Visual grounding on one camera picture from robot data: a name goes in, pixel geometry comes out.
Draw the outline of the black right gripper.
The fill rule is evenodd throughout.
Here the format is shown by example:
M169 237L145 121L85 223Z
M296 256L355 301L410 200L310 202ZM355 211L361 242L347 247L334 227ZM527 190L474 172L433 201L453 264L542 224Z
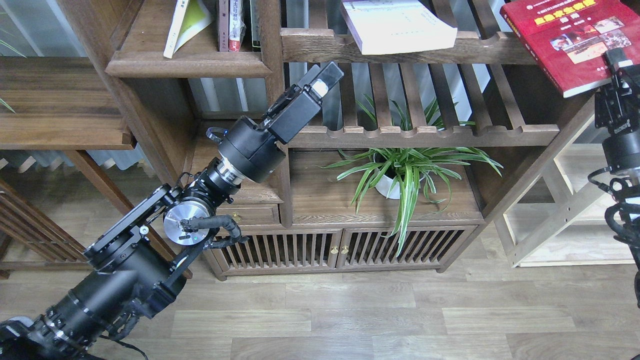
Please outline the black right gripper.
M640 66L627 57L624 48L605 51L604 60L614 75L611 83L600 86L595 93L595 127L608 130L602 147L610 173L638 176Z

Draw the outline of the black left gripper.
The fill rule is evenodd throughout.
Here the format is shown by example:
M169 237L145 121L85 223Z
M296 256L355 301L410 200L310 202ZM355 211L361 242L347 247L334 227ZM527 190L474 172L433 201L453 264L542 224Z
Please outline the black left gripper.
M315 64L304 76L302 87L292 85L255 123L243 116L227 131L218 146L222 162L253 182L262 183L285 158L277 142L287 144L322 108L322 98L345 73L337 63Z

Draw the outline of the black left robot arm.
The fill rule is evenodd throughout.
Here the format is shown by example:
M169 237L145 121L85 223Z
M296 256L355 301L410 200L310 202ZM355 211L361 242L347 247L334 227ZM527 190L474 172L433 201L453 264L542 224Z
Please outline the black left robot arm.
M84 252L93 271L35 319L1 324L3 360L93 360L99 338L117 344L141 317L171 305L185 287L185 271L203 251L243 243L233 217L217 214L244 179L261 183L285 158L290 142L321 110L345 74L338 64L314 66L263 114L240 117L230 129L211 127L214 158L185 187L163 184Z

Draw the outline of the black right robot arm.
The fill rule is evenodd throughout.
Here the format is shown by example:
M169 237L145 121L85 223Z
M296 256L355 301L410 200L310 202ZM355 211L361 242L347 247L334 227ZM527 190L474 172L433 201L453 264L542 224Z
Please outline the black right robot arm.
M608 130L602 142L607 166L590 173L587 179L610 194L615 205L605 211L605 222L615 232L614 239L627 244L636 264L640 250L640 130L639 66L627 58L622 48L605 51L611 82L595 93L595 127Z

